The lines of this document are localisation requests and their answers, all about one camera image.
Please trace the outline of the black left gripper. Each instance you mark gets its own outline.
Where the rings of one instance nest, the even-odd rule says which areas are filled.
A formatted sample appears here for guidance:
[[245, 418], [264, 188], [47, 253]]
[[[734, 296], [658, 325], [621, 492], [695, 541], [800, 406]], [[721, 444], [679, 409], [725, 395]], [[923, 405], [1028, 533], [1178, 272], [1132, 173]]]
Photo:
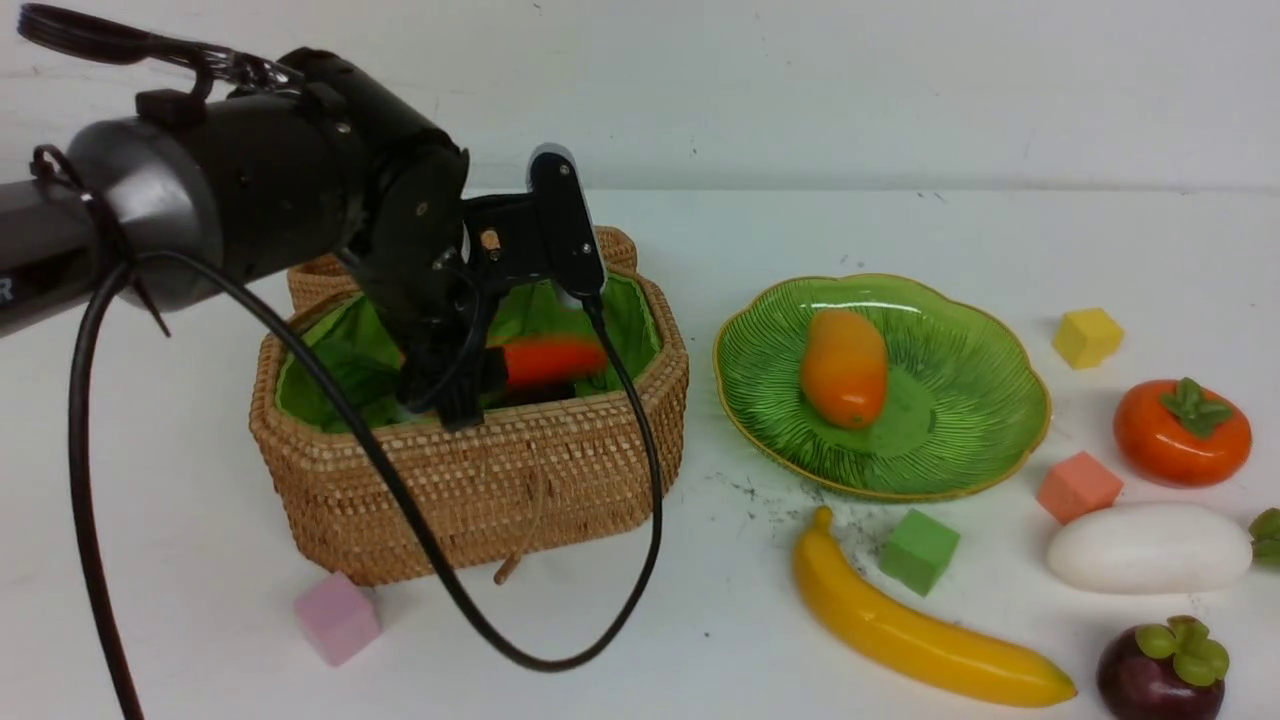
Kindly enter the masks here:
[[484, 423], [506, 392], [502, 347], [484, 348], [488, 310], [462, 263], [466, 150], [411, 150], [375, 168], [349, 273], [402, 352], [396, 397], [448, 432]]

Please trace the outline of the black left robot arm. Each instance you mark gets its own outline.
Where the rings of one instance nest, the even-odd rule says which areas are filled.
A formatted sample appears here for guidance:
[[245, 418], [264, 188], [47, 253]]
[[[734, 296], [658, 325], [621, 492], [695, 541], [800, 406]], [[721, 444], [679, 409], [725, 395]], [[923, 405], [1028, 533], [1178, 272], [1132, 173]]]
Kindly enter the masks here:
[[452, 430], [483, 420], [497, 378], [495, 304], [461, 254], [470, 155], [439, 126], [334, 53], [301, 47], [209, 100], [138, 94], [132, 117], [35, 150], [3, 186], [3, 333], [86, 304], [109, 274], [133, 305], [173, 313], [332, 255], [407, 366], [396, 397]]

